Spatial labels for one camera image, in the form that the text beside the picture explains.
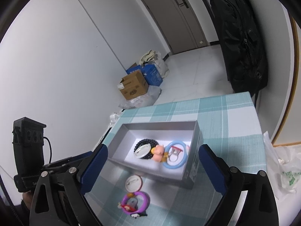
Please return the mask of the left hand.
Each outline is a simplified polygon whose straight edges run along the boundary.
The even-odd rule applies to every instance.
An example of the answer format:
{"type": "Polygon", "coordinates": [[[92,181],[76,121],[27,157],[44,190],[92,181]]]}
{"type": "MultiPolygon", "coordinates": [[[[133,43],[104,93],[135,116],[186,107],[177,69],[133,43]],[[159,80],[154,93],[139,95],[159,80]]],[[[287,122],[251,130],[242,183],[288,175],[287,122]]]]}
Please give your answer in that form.
{"type": "Polygon", "coordinates": [[[30,191],[24,192],[22,194],[22,201],[24,202],[24,204],[26,205],[26,207],[30,210],[31,209],[31,205],[32,205],[32,201],[33,201],[33,194],[32,194],[32,192],[30,192],[30,191]]]}

